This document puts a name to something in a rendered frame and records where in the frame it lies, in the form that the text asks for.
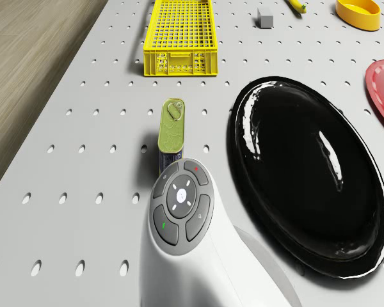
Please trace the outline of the yellow bowl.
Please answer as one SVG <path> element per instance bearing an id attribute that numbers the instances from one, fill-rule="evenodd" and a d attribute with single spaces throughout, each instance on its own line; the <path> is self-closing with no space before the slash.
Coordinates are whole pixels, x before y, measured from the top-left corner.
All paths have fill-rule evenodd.
<path id="1" fill-rule="evenodd" d="M 373 0 L 336 0 L 335 10 L 343 21 L 358 29 L 380 29 L 381 9 Z"/>

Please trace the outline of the flat-sided can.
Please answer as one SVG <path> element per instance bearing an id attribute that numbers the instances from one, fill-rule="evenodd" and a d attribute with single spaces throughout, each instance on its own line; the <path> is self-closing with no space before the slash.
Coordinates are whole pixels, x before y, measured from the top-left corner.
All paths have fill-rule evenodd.
<path id="1" fill-rule="evenodd" d="M 167 99 L 161 110 L 159 126 L 159 173 L 183 156 L 185 105 L 180 98 Z"/>

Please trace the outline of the grey cube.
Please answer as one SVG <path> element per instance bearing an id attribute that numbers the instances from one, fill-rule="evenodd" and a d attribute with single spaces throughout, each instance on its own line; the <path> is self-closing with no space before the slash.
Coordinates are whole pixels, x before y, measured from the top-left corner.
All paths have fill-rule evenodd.
<path id="1" fill-rule="evenodd" d="M 257 8 L 257 22 L 262 29 L 270 29 L 274 26 L 274 17 L 268 7 Z"/>

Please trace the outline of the banana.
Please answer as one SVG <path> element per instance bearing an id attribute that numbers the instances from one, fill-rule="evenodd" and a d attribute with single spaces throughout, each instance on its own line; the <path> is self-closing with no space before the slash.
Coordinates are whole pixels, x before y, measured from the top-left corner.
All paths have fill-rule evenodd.
<path id="1" fill-rule="evenodd" d="M 288 0 L 288 2 L 297 13 L 304 14 L 307 12 L 307 5 L 300 3 L 300 0 Z"/>

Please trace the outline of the yellow basket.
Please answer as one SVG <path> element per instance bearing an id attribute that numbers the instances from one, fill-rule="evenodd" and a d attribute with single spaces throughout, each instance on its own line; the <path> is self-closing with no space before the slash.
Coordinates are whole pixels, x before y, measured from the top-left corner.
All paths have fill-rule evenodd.
<path id="1" fill-rule="evenodd" d="M 218 74 L 211 0 L 155 0 L 143 46 L 145 76 Z"/>

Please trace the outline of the black plate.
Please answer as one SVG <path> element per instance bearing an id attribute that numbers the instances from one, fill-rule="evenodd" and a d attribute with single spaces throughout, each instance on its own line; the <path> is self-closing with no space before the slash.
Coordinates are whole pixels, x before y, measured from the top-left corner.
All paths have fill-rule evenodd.
<path id="1" fill-rule="evenodd" d="M 230 115 L 236 186 L 256 222 L 298 260 L 361 278 L 384 260 L 384 181 L 351 122 L 301 82 L 261 77 Z"/>

